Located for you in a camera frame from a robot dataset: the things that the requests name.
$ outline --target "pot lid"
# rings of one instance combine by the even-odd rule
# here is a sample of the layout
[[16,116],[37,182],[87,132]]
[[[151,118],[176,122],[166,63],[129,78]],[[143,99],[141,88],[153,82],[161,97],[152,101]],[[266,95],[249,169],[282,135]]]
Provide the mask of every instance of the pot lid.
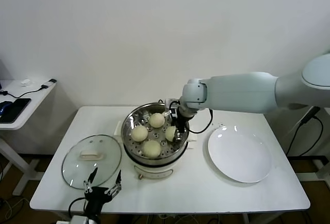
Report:
[[93,135],[69,150],[62,163],[62,176],[69,186],[84,189],[84,180],[97,168],[92,186],[98,186],[115,173],[121,157],[121,147],[116,139]]

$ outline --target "power cord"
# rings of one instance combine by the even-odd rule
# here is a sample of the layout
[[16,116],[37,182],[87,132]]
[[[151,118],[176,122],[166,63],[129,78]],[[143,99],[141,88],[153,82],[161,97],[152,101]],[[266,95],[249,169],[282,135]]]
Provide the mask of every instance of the power cord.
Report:
[[[9,204],[9,201],[13,198],[17,198],[17,197],[21,197],[21,200],[19,200],[17,203],[15,203],[13,206],[11,206]],[[9,210],[6,212],[5,214],[5,219],[0,221],[0,224],[6,223],[10,220],[12,220],[13,218],[15,218],[23,209],[24,206],[24,202],[29,203],[29,200],[27,200],[26,198],[22,197],[22,196],[13,196],[11,198],[9,198],[8,200],[4,200],[4,202],[8,205]],[[13,214],[13,209],[14,207],[16,207],[17,205],[19,205],[19,203],[22,203],[21,207],[19,208],[19,210]]]
[[42,90],[42,89],[44,89],[44,87],[40,87],[38,90],[34,90],[34,91],[26,92],[26,93],[24,93],[24,94],[21,94],[21,95],[18,96],[18,97],[14,96],[14,95],[12,95],[12,94],[10,94],[10,93],[8,93],[8,91],[0,91],[0,94],[2,94],[2,95],[4,95],[4,96],[6,96],[6,95],[10,95],[11,97],[13,97],[13,98],[15,98],[15,99],[19,99],[19,98],[23,97],[23,96],[26,95],[26,94],[35,93],[35,92],[38,92],[38,91],[40,91],[40,90]]
[[19,99],[19,98],[22,98],[24,95],[26,94],[30,94],[30,93],[36,93],[42,89],[48,89],[52,84],[56,83],[57,80],[55,79],[51,79],[49,80],[48,82],[44,83],[43,85],[40,86],[40,88],[38,90],[34,90],[34,91],[29,91],[29,92],[26,92],[24,94],[21,94],[20,96],[16,97],[15,95],[11,94],[11,93],[8,93],[8,91],[0,91],[0,95],[3,95],[3,96],[6,96],[6,95],[9,95],[15,99]]
[[[178,105],[180,105],[180,101],[174,100],[169,105],[171,120],[173,120],[173,115],[172,115],[171,109],[172,109],[172,104],[174,104],[174,103],[177,103]],[[187,124],[185,123],[186,130],[188,130],[189,132],[194,133],[194,134],[201,134],[204,131],[206,131],[207,128],[211,125],[211,123],[213,121],[213,110],[209,109],[209,112],[210,112],[211,119],[210,119],[210,122],[207,124],[207,126],[203,130],[201,130],[201,131],[192,131],[192,130],[189,129],[189,127],[187,127]]]
[[210,112],[211,119],[210,119],[210,122],[207,124],[207,126],[206,126],[203,130],[198,131],[198,132],[197,132],[197,131],[192,131],[192,130],[190,130],[190,129],[187,127],[187,125],[185,124],[186,129],[187,129],[189,132],[194,133],[194,134],[201,134],[201,133],[203,133],[204,131],[206,131],[207,128],[210,127],[210,125],[211,125],[211,123],[212,123],[212,121],[213,121],[213,110],[212,110],[212,109],[208,109],[208,110],[209,110],[209,112]]
[[[303,118],[300,120],[299,125],[298,125],[297,129],[295,130],[295,133],[294,133],[293,138],[292,138],[292,140],[291,140],[291,143],[290,143],[290,145],[289,145],[289,149],[288,149],[288,151],[287,151],[286,154],[285,154],[286,156],[289,154],[289,152],[290,152],[290,150],[291,150],[292,144],[293,144],[293,142],[294,142],[294,140],[295,140],[295,137],[297,136],[297,133],[298,133],[299,129],[300,129],[304,124],[306,124],[307,122],[309,122],[312,118],[314,118],[314,119],[318,119],[315,115],[320,111],[320,109],[321,109],[321,108],[319,108],[319,107],[312,107],[312,108],[310,108],[310,109],[308,110],[308,112],[307,112],[307,113],[303,116]],[[312,147],[311,147],[309,150],[307,150],[306,152],[302,153],[300,156],[302,156],[302,155],[304,155],[305,153],[309,152],[309,151],[310,151],[310,150],[316,145],[316,143],[319,141],[319,139],[321,138],[321,135],[322,135],[322,133],[323,133],[323,124],[322,124],[321,120],[318,119],[318,121],[321,123],[321,126],[322,126],[321,134],[320,134],[319,138],[316,140],[316,142],[312,145]]]
[[85,197],[78,197],[78,198],[74,199],[74,200],[70,203],[69,208],[68,208],[68,215],[69,215],[70,218],[72,218],[72,215],[71,215],[71,207],[72,207],[72,205],[73,205],[75,202],[77,202],[77,201],[81,201],[81,200],[85,200]]
[[295,139],[295,137],[297,136],[297,133],[298,133],[299,129],[300,129],[302,126],[303,126],[303,124],[300,123],[299,126],[298,126],[298,128],[295,130],[295,133],[294,133],[294,136],[293,136],[293,138],[292,138],[292,140],[291,140],[291,143],[290,143],[289,149],[288,149],[288,151],[287,151],[286,154],[285,154],[286,156],[288,156],[288,154],[289,154],[289,152],[290,152],[290,150],[291,150],[292,144],[293,144],[293,142],[294,142],[294,139]]
[[321,132],[320,132],[320,135],[319,135],[319,137],[316,139],[316,141],[313,143],[313,145],[312,145],[309,149],[307,149],[307,151],[303,152],[303,153],[302,153],[301,155],[299,155],[299,156],[303,156],[304,154],[310,152],[310,151],[315,147],[316,143],[318,143],[318,141],[320,140],[320,138],[321,138],[321,136],[322,136],[322,134],[323,134],[323,128],[324,128],[324,126],[323,126],[322,121],[321,121],[318,117],[316,117],[316,116],[313,117],[313,118],[316,119],[316,120],[320,123],[320,125],[321,125]]

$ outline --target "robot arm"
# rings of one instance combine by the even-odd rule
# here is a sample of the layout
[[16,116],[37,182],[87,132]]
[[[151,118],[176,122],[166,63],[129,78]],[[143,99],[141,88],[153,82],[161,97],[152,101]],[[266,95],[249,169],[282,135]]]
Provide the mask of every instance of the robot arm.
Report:
[[284,77],[253,72],[189,80],[180,98],[179,112],[191,118],[204,108],[267,113],[277,107],[304,106],[330,107],[330,54]]

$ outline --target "wooden floor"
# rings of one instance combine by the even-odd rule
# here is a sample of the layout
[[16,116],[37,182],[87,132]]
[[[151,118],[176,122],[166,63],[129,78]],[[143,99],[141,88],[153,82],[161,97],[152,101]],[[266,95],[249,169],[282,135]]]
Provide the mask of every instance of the wooden floor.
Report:
[[[51,159],[41,159],[37,170],[45,171]],[[6,166],[7,161],[4,158],[0,157],[0,163],[3,167]],[[316,171],[316,168],[311,161],[293,161],[291,162],[292,167],[297,173],[306,173]],[[12,191],[14,190],[16,184],[18,183],[22,173],[15,168],[14,166],[8,171],[0,182],[0,198],[5,200],[9,199],[9,203],[14,205],[19,201],[19,198],[11,198]],[[273,220],[270,224],[330,224],[330,191],[327,188],[326,184],[323,182],[305,182],[302,183],[303,188],[305,189],[308,198],[311,202],[311,207],[308,211],[305,212],[289,212],[285,213]],[[22,196],[31,199],[34,191],[38,186],[38,182],[30,181],[25,188]],[[13,209],[13,214],[15,214],[21,208],[21,203],[18,204]],[[0,205],[0,224],[5,220],[5,214],[8,211],[6,204],[3,206]],[[256,215],[249,215],[250,219],[255,218]],[[173,218],[168,217],[167,219],[160,219],[156,216],[138,216],[138,215],[103,215],[102,224],[115,224],[115,223],[134,223],[134,224],[145,224],[148,219],[148,224],[177,224],[178,223],[196,223],[191,216],[180,216]],[[198,221],[199,224],[217,224],[218,216],[217,215],[194,215],[194,218]],[[27,203],[25,203],[15,216],[15,218],[5,222],[7,224],[51,224],[56,223],[60,218],[51,212],[44,211],[34,211],[30,209]],[[242,215],[221,215],[220,223],[222,224],[239,224],[243,223]]]

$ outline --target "white table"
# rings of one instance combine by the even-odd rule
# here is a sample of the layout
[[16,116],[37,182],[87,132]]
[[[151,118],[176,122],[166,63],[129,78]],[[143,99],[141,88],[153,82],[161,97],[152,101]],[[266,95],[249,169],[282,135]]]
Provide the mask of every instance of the white table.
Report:
[[[20,96],[23,93],[34,91],[40,88],[45,81],[35,81],[33,84],[22,87],[21,81],[18,80],[0,80],[2,85],[2,91],[8,91],[10,94],[14,96]],[[30,93],[24,95],[22,98],[30,98],[31,102],[26,106],[23,112],[19,115],[19,117],[12,124],[0,124],[0,130],[18,130],[20,129],[26,121],[31,117],[36,108],[40,105],[40,103],[44,100],[44,98],[50,93],[50,91],[54,88],[55,84],[51,85],[47,89],[42,89],[35,93]],[[16,99],[11,97],[10,95],[0,95],[0,102],[3,101],[12,101],[14,102]],[[32,160],[30,164],[26,163],[22,157],[20,157],[3,139],[0,138],[0,153],[9,160],[9,163],[4,168],[3,176],[9,170],[10,166],[13,164],[19,170],[21,170],[24,175],[20,179],[17,184],[15,190],[13,191],[14,196],[19,196],[25,185],[29,180],[41,180],[43,173],[38,173],[35,171],[35,167],[37,166],[39,160]]]
[[[83,190],[69,187],[61,175],[67,151],[79,140],[95,134],[113,135],[117,122],[135,107],[82,107],[58,147],[30,206],[36,210],[66,212]],[[208,111],[198,113],[190,121],[201,130],[209,121]],[[259,183],[245,184],[229,179],[210,161],[206,147],[211,132],[219,126],[247,126],[257,131],[273,157],[273,168]],[[284,211],[304,210],[310,202],[266,119],[260,114],[214,111],[213,125],[198,135],[195,148],[185,152],[174,173],[162,180],[138,179],[128,156],[123,151],[122,190],[103,207],[103,213],[255,213],[272,212],[253,223],[267,223]],[[112,187],[111,177],[102,186]],[[72,210],[81,212],[83,201]]]

